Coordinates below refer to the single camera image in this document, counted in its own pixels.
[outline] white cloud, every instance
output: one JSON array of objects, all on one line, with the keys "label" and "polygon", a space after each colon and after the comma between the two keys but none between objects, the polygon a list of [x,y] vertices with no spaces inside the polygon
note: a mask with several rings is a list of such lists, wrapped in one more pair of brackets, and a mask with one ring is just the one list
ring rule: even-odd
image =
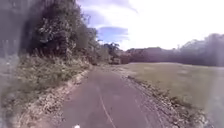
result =
[{"label": "white cloud", "polygon": [[210,33],[224,33],[222,0],[129,0],[131,8],[118,4],[89,5],[107,23],[128,29],[129,40],[120,46],[162,48],[177,47]]}]

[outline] sky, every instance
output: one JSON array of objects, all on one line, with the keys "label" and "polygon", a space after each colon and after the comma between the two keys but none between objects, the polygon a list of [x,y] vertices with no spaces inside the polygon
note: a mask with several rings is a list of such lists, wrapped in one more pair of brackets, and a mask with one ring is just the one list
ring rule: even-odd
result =
[{"label": "sky", "polygon": [[78,0],[103,42],[120,48],[177,48],[224,33],[223,0]]}]

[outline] grass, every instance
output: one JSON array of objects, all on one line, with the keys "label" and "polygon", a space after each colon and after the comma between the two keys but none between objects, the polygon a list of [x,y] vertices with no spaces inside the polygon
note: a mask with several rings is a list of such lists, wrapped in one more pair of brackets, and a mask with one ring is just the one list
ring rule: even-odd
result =
[{"label": "grass", "polygon": [[204,109],[214,88],[223,89],[224,68],[177,63],[131,63],[122,65],[132,77],[185,103]]},{"label": "grass", "polygon": [[60,58],[11,57],[0,61],[1,106],[6,119],[21,113],[48,89],[62,86],[72,76],[89,67],[81,60]]}]

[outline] grassy field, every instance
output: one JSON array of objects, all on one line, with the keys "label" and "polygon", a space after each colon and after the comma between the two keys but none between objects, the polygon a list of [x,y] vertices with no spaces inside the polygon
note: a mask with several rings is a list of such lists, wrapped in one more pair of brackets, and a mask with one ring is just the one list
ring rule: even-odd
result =
[{"label": "grassy field", "polygon": [[170,97],[206,108],[213,95],[220,98],[224,89],[224,68],[191,66],[177,63],[131,63],[122,65],[132,77],[162,91]]}]

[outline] road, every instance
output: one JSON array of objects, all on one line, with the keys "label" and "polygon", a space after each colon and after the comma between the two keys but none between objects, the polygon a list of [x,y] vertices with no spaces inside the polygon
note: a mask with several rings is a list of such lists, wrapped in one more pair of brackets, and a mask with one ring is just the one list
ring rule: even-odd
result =
[{"label": "road", "polygon": [[63,121],[57,127],[172,127],[169,117],[157,110],[156,101],[135,84],[111,71],[94,69],[63,103]]}]

